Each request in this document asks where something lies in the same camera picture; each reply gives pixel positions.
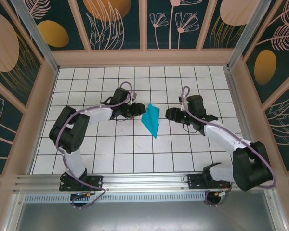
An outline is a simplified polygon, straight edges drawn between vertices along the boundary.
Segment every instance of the table surface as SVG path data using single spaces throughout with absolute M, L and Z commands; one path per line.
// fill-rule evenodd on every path
M 122 82 L 130 82 L 136 102 L 160 108 L 155 139 L 141 116 L 126 121 L 105 121 L 87 128 L 81 156 L 88 173 L 153 173 L 202 171 L 213 162 L 231 163 L 230 155 L 190 126 L 165 118 L 168 108 L 180 107 L 182 86 L 200 94 L 207 114 L 241 136 L 241 129 L 221 66 L 160 66 L 62 68 L 48 108 L 31 174 L 62 174 L 65 167 L 49 132 L 62 109 L 97 105 L 112 96 Z

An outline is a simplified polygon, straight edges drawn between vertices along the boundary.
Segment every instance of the white arm segment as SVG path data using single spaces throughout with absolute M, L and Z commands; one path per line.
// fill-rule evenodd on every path
M 111 118 L 112 115 L 112 109 L 111 108 L 97 108 L 91 111 L 84 112 L 83 114 L 86 114 L 90 117 L 89 125 L 95 124 L 102 121 L 107 121 Z M 81 175 L 84 173 L 86 167 L 82 161 L 81 158 L 81 152 L 80 149 L 77 149 L 75 152 L 65 153 L 65 159 L 66 163 L 70 169 L 70 171 L 77 177 L 81 177 Z
M 214 123 L 218 125 L 219 127 L 223 127 L 222 123 L 218 120 L 211 121 L 211 123 Z M 214 140 L 217 144 L 219 144 L 221 147 L 223 147 L 231 156 L 231 159 L 233 159 L 233 152 L 237 148 L 245 148 L 245 145 L 241 144 L 237 139 L 232 137 L 229 133 L 226 131 L 214 127 L 212 125 L 206 125 L 204 128 L 205 135 Z M 250 141 L 245 140 L 241 138 L 242 141 L 251 144 Z M 235 183 L 235 180 L 233 178 L 233 166 L 232 165 L 226 165 L 226 164 L 218 164 L 210 168 L 210 174 L 215 181 L 227 181 Z
M 223 124 L 219 120 L 213 120 L 210 123 L 216 124 L 219 127 L 223 127 Z M 241 142 L 239 142 L 229 133 L 212 125 L 205 125 L 204 133 L 205 136 L 214 140 L 218 145 L 224 148 L 230 154 L 231 158 L 233 158 L 233 151 L 235 151 L 237 148 L 245 148 L 245 145 L 241 144 Z M 241 140 L 251 144 L 251 142 L 248 140 L 243 138 L 241 138 Z

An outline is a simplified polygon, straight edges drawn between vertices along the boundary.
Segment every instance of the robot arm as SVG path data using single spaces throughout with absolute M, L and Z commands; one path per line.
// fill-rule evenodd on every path
M 213 163 L 212 165 L 204 167 L 203 178 L 208 185 L 210 185 L 212 181 L 222 180 L 236 183 L 240 189 L 247 191 L 273 178 L 271 172 L 260 158 L 241 142 L 244 141 L 249 144 L 269 163 L 265 146 L 262 143 L 252 143 L 243 138 L 238 141 L 225 130 L 221 129 L 221 127 L 223 127 L 222 123 L 218 121 L 215 116 L 206 114 L 201 96 L 194 95 L 183 100 L 186 100 L 185 105 L 188 105 L 189 112 L 194 116 L 206 122 L 214 123 L 218 125 L 218 127 L 195 120 L 183 107 L 181 107 L 181 109 L 168 109 L 166 111 L 166 118 L 177 123 L 192 125 L 194 129 L 199 131 L 203 136 L 213 139 L 223 147 L 231 155 L 233 160 L 232 165 Z
M 109 97 L 106 101 L 102 102 L 105 105 L 116 105 L 127 99 L 129 92 L 123 88 L 117 88 L 114 96 Z M 78 179 L 86 177 L 87 172 L 85 165 L 81 158 L 80 146 L 83 143 L 85 133 L 88 125 L 95 124 L 102 121 L 107 121 L 118 117 L 119 115 L 125 118 L 133 118 L 136 115 L 141 115 L 145 112 L 145 106 L 142 103 L 135 103 L 136 94 L 132 95 L 128 103 L 122 104 L 119 107 L 105 108 L 100 107 L 93 110 L 85 111 L 76 115 L 66 127 L 60 137 L 59 146 L 65 151 L 65 160 L 70 171 Z M 76 112 L 70 106 L 65 107 L 54 126 L 50 131 L 50 139 L 55 143 L 59 131 L 63 127 L 67 119 Z

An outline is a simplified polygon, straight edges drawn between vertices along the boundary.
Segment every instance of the metal plate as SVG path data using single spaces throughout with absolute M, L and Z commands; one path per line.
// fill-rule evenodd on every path
M 90 188 L 83 186 L 80 183 L 71 184 L 70 177 L 66 175 L 61 176 L 59 191 L 61 192 L 75 192 L 75 191 L 90 191 Z M 103 176 L 87 176 L 87 184 L 101 188 L 103 185 Z
M 189 189 L 222 189 L 223 185 L 221 182 L 213 181 L 210 186 L 205 183 L 202 174 L 188 174 L 186 177 Z M 223 181 L 224 185 L 230 188 L 230 183 Z

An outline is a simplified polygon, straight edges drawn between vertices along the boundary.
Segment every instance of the dark teal panel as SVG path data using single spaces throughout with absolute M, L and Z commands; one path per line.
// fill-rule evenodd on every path
M 13 5 L 12 5 L 12 3 L 11 3 L 10 0 L 8 0 L 8 3 L 9 3 L 9 5 L 10 5 L 11 9 L 14 11 L 14 13 L 17 15 L 16 10 L 15 10 L 15 8 L 13 7 Z M 21 22 L 21 24 L 23 25 L 23 28 L 26 30 L 27 34 L 31 37 L 30 32 L 28 31 L 28 29 L 27 29 L 27 27 L 25 26 L 25 24 L 23 23 L 23 21 L 20 20 L 20 22 Z M 32 37 L 31 37 L 31 40 L 33 41 L 35 47 L 38 49 L 40 55 L 44 58 L 44 55 L 43 55 L 43 53 L 40 51 L 40 49 L 39 49 L 38 45 L 36 44 L 35 40 L 34 40 Z
M 192 5 L 181 4 L 180 6 L 173 7 L 173 14 L 171 19 L 172 5 L 169 0 L 158 0 L 158 1 L 148 0 L 148 15 L 147 15 L 148 49 L 157 49 L 158 47 L 160 49 L 169 49 L 170 23 L 171 23 L 172 49 L 177 49 L 178 46 L 180 49 L 196 48 L 203 19 L 207 10 L 208 1 L 205 0 L 200 3 L 197 3 L 199 2 L 198 0 L 191 0 L 188 2 L 194 4 Z M 160 14 L 164 13 L 165 16 L 163 16 L 160 19 L 158 13 Z M 153 27 L 154 23 L 160 25 L 159 27 L 156 28 L 156 30 Z M 190 29 L 191 31 L 179 33 L 178 28 L 183 28 L 184 30 L 187 28 Z
M 0 174 L 18 130 L 23 114 L 0 94 Z
M 44 9 L 49 8 L 41 19 L 34 18 L 34 21 L 38 25 L 40 22 L 50 20 L 61 25 L 67 32 L 69 37 L 69 42 L 64 47 L 53 47 L 49 45 L 52 51 L 69 51 L 69 50 L 84 50 L 80 35 L 69 7 L 67 0 L 50 0 L 49 4 L 44 7 Z
M 245 25 L 229 26 L 222 21 L 222 1 L 217 1 L 203 48 L 234 48 L 245 28 Z
M 250 57 L 246 61 L 250 75 L 254 81 L 256 90 L 262 103 L 265 102 L 273 94 L 273 92 L 289 77 L 289 46 L 286 46 L 286 49 L 288 50 L 282 50 L 281 46 L 273 46 L 271 43 L 272 41 L 277 41 L 272 40 L 272 37 L 278 28 L 280 26 L 286 25 L 280 17 L 280 15 L 283 13 L 285 3 L 286 1 L 281 4 L 273 17 L 273 20 L 277 20 L 275 20 L 266 28 L 255 49 L 252 51 Z M 284 37 L 284 39 L 278 40 L 277 42 L 279 44 L 284 44 L 284 42 L 287 41 L 287 37 L 289 38 L 289 33 L 283 34 L 281 37 Z M 271 80 L 267 84 L 261 85 L 256 81 L 254 68 L 258 55 L 264 50 L 269 50 L 274 53 L 277 65 Z
M 87 14 L 91 18 L 91 20 L 94 20 L 94 17 L 90 14 L 90 12 L 87 10 L 85 7 L 83 0 L 77 0 L 77 4 L 80 10 L 80 14 L 87 32 L 88 39 L 90 41 L 90 37 L 92 34 L 92 28 L 91 28 L 91 23 L 90 19 L 88 18 Z M 138 0 L 131 0 L 131 8 L 130 11 L 127 13 L 126 16 L 122 18 L 122 24 L 123 27 L 118 27 L 116 23 L 113 23 L 110 25 L 111 29 L 109 29 L 109 23 L 106 22 L 104 24 L 104 28 L 108 28 L 107 30 L 104 30 L 102 32 L 103 24 L 102 21 L 99 19 L 96 19 L 95 25 L 97 30 L 99 31 L 99 34 L 104 34 L 104 39 L 101 39 L 103 41 L 102 43 L 97 42 L 96 47 L 94 45 L 91 45 L 91 49 L 93 50 L 103 50 L 106 48 L 107 50 L 118 50 L 118 49 L 140 49 L 140 31 L 139 31 L 139 4 Z M 119 37 L 116 37 L 116 35 L 113 33 L 114 31 L 123 31 L 122 28 L 124 28 L 124 33 L 121 34 Z
M 18 35 L 20 48 L 16 66 L 9 72 L 0 72 L 0 83 L 26 105 L 39 71 L 40 62 L 1 4 L 0 14 L 13 26 Z
M 289 171 L 289 89 L 265 113 L 286 170 Z
M 244 51 L 243 51 L 243 56 L 246 54 L 247 50 L 250 48 L 251 43 L 254 41 L 254 38 L 256 37 L 256 35 L 258 34 L 260 28 L 262 27 L 264 21 L 266 20 L 268 14 L 270 13 L 272 7 L 274 6 L 274 4 L 276 3 L 276 0 L 272 0 L 270 3 L 269 8 L 267 9 L 267 11 L 264 14 L 264 17 L 262 18 L 261 22 L 259 23 L 255 33 L 252 35 L 252 37 L 250 38 L 250 41 L 248 42 L 247 46 L 245 47 Z

